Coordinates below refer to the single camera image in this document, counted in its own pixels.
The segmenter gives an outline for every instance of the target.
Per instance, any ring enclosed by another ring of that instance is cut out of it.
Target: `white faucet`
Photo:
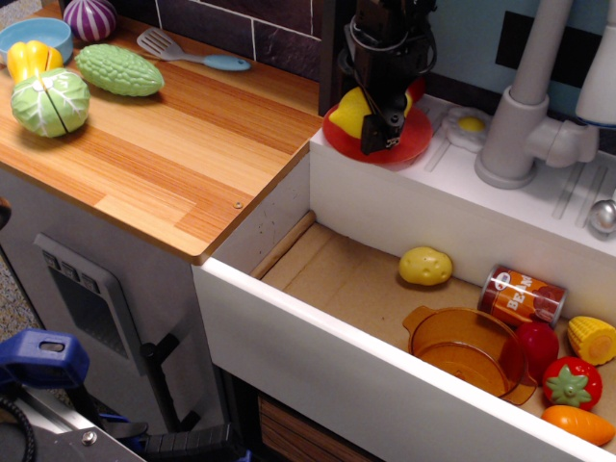
[[[542,0],[539,5],[514,82],[502,95],[475,161],[479,178],[492,186],[526,185],[534,177],[535,159],[550,167],[590,162],[599,149],[597,125],[616,124],[616,99],[605,100],[605,89],[616,88],[616,0],[610,0],[602,43],[577,104],[577,115],[589,125],[547,116],[550,76],[572,4],[573,0]]]

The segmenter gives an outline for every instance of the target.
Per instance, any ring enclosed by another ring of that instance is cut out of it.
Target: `oven handle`
[[[4,197],[0,197],[0,229],[4,228],[11,218],[11,204]]]
[[[167,334],[157,345],[147,343],[141,345],[140,348],[140,354],[145,364],[145,373],[154,392],[156,402],[161,409],[167,431],[171,433],[189,431],[200,419],[196,412],[191,411],[180,422],[163,371],[163,363],[179,345],[180,342],[174,335]]]

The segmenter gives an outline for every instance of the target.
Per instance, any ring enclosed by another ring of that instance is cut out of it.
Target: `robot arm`
[[[364,118],[362,152],[391,149],[404,127],[406,90],[436,62],[427,15],[436,0],[358,0],[345,27],[343,72],[362,89],[372,114]]]

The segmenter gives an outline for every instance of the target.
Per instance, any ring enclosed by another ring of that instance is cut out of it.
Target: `yellow bell pepper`
[[[63,65],[60,52],[38,40],[19,41],[7,53],[7,68],[16,84]]]

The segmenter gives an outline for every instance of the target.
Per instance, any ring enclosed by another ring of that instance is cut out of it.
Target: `blue clamp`
[[[90,359],[76,337],[25,329],[0,343],[0,388],[13,382],[32,388],[83,385]]]

